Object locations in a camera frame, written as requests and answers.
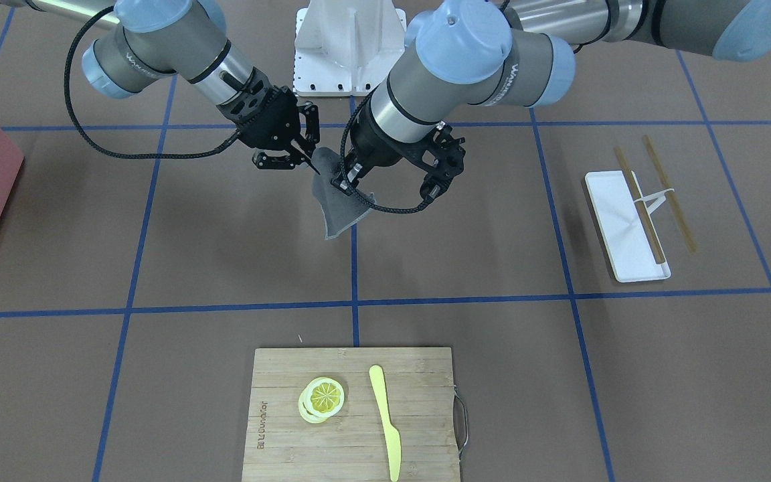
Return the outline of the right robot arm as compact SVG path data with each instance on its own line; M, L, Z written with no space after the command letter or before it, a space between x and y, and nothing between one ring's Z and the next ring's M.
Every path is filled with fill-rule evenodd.
M117 23L82 54L84 76L95 90L117 100L142 92L156 80L180 76L232 122L234 132L215 149L189 159L218 155L235 141L255 149L261 169L293 169L311 164L319 143L318 108L300 104L288 86L275 86L226 34L226 19L213 1L8 1L11 8L85 17L64 65L64 103L80 137L103 155L129 159L104 149L86 133L72 106L71 72L76 49L88 30L107 15Z

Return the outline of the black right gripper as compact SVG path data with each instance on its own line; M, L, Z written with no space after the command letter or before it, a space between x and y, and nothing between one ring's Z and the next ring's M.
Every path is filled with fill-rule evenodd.
M312 156L319 136L319 107L311 101L298 104L287 86L271 86L252 118L239 123L239 140L253 147L259 169L290 170L306 163L317 176Z

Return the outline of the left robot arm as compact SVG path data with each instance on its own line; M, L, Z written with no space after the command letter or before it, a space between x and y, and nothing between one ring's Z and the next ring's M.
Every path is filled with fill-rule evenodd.
M458 106L550 106L568 92L576 50L637 41L738 63L771 51L771 1L444 1L419 13L404 53L348 124L348 153L319 149L319 183L351 195L374 168L409 161L420 195L463 171Z

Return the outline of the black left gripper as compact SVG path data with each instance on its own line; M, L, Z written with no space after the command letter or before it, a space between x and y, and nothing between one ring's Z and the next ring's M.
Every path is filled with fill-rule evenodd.
M419 159L423 156L424 143L402 143L396 141L373 125L371 121L355 120L349 131L351 150L345 161L337 163L337 170L331 185L345 195L354 195L362 177L373 168L392 167L405 158Z

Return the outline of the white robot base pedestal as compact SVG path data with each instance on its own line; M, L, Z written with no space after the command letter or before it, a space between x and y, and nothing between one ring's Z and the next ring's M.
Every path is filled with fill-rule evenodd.
M297 10L292 88L365 96L403 55L407 15L392 1L312 1Z

